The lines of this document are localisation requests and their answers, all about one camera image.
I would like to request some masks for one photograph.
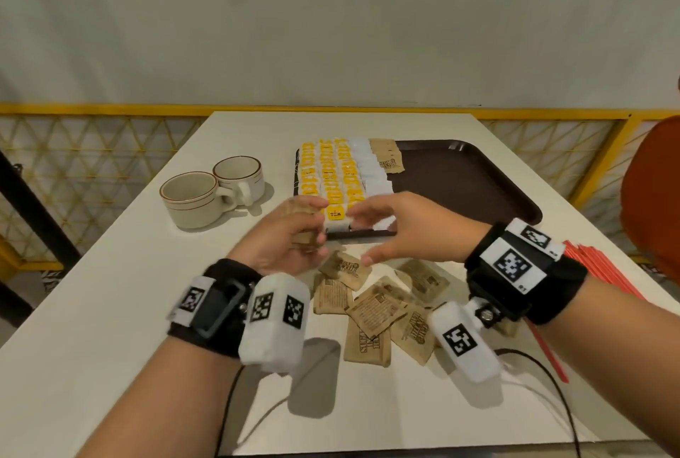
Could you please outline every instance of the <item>cup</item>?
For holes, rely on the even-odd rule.
[[[213,167],[213,175],[220,186],[235,193],[236,203],[240,206],[251,206],[265,194],[262,163],[249,155],[223,159]]]
[[[170,218],[181,229],[196,229],[215,222],[237,205],[231,189],[220,188],[208,172],[187,172],[163,183],[160,197]]]

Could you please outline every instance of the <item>tray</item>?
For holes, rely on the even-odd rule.
[[[451,211],[481,222],[510,222],[513,218],[535,225],[543,213],[514,182],[498,170],[475,145],[460,140],[397,141],[406,169],[389,174],[395,193],[412,191]],[[295,155],[293,195],[298,194]],[[389,236],[390,231],[329,233],[328,239]]]

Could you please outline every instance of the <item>left hand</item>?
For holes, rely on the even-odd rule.
[[[322,213],[286,215],[289,202],[319,209],[328,205],[326,199],[314,196],[301,195],[286,200],[265,215],[236,244],[227,257],[250,266],[263,276],[276,272],[296,276],[319,266],[328,255],[328,249],[322,246],[326,242],[326,234],[323,232],[324,215]],[[293,247],[291,237],[303,231],[319,231],[316,239],[319,248],[307,251]]]

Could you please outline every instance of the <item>screw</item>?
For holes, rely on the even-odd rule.
[[[480,311],[480,318],[485,322],[490,322],[494,319],[494,312],[489,309],[482,310]]]

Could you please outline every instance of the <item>forearm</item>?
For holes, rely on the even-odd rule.
[[[78,458],[211,457],[240,366],[169,336]]]
[[[680,317],[589,276],[539,330],[612,406],[680,454]]]

